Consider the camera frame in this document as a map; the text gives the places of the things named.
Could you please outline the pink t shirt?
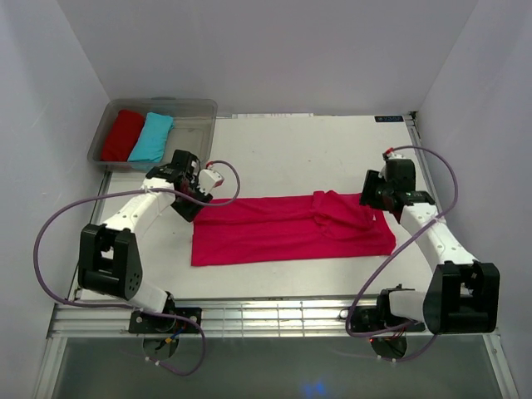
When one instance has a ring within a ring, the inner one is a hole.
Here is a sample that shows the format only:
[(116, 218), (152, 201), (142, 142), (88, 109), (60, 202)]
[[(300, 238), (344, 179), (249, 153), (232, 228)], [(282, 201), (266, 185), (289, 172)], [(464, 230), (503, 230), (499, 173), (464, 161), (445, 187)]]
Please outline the pink t shirt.
[(387, 256), (396, 237), (382, 211), (358, 194), (217, 201), (195, 218), (191, 264), (224, 266), (307, 259)]

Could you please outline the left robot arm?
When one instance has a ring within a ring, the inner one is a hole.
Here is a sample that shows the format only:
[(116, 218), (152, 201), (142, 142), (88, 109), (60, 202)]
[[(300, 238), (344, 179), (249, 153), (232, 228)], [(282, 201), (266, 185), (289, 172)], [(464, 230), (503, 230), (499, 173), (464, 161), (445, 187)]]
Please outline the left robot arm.
[(146, 174), (138, 195), (102, 224), (82, 230), (78, 284), (148, 311), (147, 321), (158, 332), (171, 330), (176, 312), (167, 306), (170, 294), (144, 279), (138, 240), (165, 209), (192, 222), (223, 182), (219, 172), (201, 169), (195, 155), (177, 150), (170, 163)]

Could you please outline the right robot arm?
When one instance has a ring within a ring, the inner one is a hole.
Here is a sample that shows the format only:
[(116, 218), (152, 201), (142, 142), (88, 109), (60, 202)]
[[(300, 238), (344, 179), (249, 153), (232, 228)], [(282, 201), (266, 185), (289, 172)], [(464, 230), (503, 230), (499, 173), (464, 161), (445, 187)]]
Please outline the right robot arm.
[(377, 298), (375, 318), (386, 330), (406, 321), (423, 323), (435, 334), (491, 333), (498, 314), (500, 272), (459, 243), (436, 202), (416, 189), (412, 160), (397, 153), (384, 157), (380, 171), (369, 170), (360, 203), (392, 214), (414, 239), (431, 267), (424, 292), (401, 285), (385, 288)]

